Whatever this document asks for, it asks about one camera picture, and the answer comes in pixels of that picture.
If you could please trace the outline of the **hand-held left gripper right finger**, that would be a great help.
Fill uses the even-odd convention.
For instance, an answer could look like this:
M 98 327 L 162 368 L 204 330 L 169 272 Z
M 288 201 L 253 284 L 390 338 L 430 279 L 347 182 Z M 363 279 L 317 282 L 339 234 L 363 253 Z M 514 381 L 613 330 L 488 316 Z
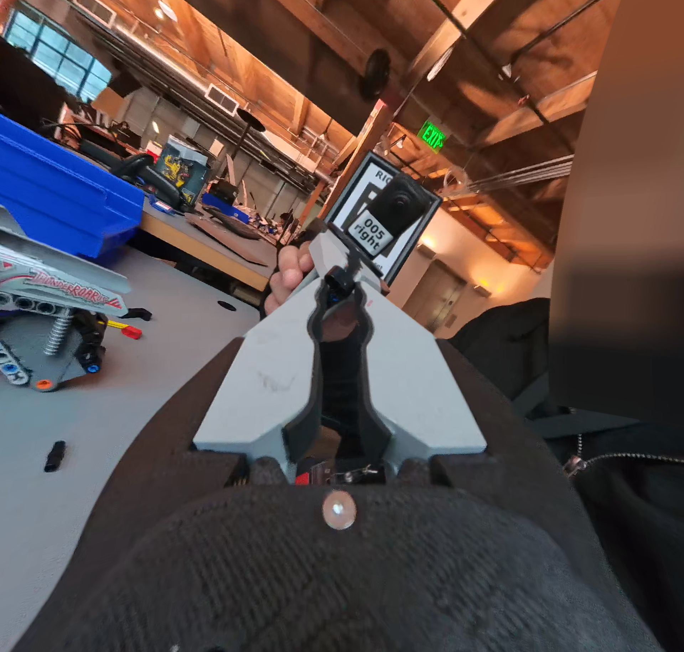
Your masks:
M 358 435 L 397 473 L 406 460 L 485 452 L 486 439 L 435 337 L 369 283 L 354 300 L 361 336 Z

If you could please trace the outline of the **grey door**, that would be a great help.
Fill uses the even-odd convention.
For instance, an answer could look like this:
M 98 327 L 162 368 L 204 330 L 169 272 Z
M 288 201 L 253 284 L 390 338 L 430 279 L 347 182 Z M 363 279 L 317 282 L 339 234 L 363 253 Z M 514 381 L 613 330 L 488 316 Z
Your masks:
M 402 309 L 435 334 L 452 313 L 466 281 L 440 260 L 432 260 Z

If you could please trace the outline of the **person's right hand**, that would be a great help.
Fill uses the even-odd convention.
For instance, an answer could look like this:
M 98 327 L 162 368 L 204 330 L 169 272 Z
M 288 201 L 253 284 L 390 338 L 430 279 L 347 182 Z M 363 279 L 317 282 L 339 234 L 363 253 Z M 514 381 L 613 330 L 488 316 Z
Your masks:
M 314 267 L 309 242 L 283 247 L 278 254 L 277 270 L 269 280 L 263 315 L 268 316 L 282 306 Z

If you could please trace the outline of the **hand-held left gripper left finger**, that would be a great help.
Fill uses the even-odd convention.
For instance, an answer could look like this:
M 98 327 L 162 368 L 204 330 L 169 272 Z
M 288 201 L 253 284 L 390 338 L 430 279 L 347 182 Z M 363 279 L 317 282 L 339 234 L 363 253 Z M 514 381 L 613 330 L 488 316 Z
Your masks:
M 323 281 L 312 281 L 253 327 L 193 438 L 198 450 L 275 460 L 295 481 L 320 427 Z

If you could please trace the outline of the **black lego connector piece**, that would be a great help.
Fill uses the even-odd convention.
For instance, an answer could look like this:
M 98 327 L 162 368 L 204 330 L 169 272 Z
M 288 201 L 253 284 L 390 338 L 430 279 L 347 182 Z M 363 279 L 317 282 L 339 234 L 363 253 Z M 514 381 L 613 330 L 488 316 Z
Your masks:
M 346 301 L 354 294 L 354 275 L 346 268 L 334 265 L 325 274 L 326 308 L 332 308 Z

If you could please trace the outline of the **green emergency sign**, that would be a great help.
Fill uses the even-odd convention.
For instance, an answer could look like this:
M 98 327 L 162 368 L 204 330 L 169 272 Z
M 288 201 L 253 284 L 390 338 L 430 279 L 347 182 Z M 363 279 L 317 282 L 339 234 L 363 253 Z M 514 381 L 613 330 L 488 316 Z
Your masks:
M 439 154 L 443 149 L 447 134 L 433 121 L 426 119 L 418 131 L 417 137 L 426 144 L 432 152 Z

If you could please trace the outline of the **dark table mat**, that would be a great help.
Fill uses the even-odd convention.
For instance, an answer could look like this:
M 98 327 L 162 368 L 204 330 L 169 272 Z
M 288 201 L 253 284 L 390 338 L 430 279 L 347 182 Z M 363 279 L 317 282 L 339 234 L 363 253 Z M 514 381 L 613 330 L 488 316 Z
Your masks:
M 223 225 L 199 215 L 186 214 L 184 217 L 194 228 L 201 230 L 243 260 L 260 266 L 270 266 L 269 255 L 263 255 L 263 251 L 257 246 L 256 240 L 244 238 L 226 229 Z

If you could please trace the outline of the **red grey lego vehicle model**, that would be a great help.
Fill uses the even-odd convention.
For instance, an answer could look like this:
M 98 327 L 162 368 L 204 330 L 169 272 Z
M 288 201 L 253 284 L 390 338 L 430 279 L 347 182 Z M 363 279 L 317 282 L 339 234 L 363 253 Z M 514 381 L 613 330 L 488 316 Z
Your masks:
M 1 207 L 1 380 L 42 393 L 97 374 L 123 275 L 29 238 Z

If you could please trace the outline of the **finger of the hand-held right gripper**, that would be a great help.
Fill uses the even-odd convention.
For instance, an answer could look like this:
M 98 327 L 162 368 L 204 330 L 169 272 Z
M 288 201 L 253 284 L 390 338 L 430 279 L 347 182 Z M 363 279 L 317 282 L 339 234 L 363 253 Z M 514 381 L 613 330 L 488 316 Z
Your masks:
M 349 270 L 348 249 L 332 232 L 320 232 L 310 243 L 310 252 L 315 264 L 314 269 L 305 277 L 299 290 L 315 281 L 321 281 L 334 265 L 339 265 Z
M 382 273 L 373 265 L 366 264 L 360 261 L 357 265 L 355 271 L 355 283 L 359 284 L 361 282 L 368 283 L 376 291 L 380 292 L 381 295 L 389 294 L 389 287 L 387 283 L 382 279 Z

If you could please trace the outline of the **large window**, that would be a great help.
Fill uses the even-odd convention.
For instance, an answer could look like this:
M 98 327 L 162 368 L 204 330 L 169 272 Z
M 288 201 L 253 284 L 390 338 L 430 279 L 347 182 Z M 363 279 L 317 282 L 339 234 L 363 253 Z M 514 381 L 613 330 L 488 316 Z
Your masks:
M 107 67 L 63 27 L 32 7 L 19 5 L 12 10 L 4 40 L 81 101 L 93 101 L 112 79 Z

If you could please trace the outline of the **grey toy set box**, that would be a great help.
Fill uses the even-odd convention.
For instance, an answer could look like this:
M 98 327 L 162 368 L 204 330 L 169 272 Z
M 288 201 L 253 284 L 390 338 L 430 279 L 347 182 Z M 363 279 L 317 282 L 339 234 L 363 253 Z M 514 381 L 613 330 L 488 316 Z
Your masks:
M 155 169 L 173 183 L 186 211 L 193 211 L 204 188 L 212 159 L 201 147 L 169 135 L 155 162 Z

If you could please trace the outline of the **blue plastic bin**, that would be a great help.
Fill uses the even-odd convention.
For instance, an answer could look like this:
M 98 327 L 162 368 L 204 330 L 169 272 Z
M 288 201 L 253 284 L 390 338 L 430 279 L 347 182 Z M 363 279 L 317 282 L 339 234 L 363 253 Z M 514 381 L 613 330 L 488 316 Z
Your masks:
M 1 205 L 25 235 L 102 262 L 140 226 L 144 193 L 1 116 Z

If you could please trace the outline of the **person's right forearm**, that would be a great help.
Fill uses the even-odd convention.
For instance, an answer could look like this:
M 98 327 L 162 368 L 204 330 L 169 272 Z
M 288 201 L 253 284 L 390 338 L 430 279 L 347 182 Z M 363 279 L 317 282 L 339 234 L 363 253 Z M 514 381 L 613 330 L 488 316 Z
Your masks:
M 322 425 L 340 437 L 337 456 L 360 459 L 364 456 L 358 430 L 358 371 L 361 365 L 361 339 L 354 330 L 342 340 L 320 346 L 323 373 Z

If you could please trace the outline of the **black ceiling disc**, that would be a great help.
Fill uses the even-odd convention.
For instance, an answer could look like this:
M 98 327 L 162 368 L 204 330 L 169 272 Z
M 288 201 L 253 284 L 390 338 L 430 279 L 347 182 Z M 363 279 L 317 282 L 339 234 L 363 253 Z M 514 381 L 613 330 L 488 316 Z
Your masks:
M 385 48 L 372 51 L 364 72 L 358 77 L 358 93 L 365 102 L 375 102 L 387 88 L 391 73 L 390 53 Z

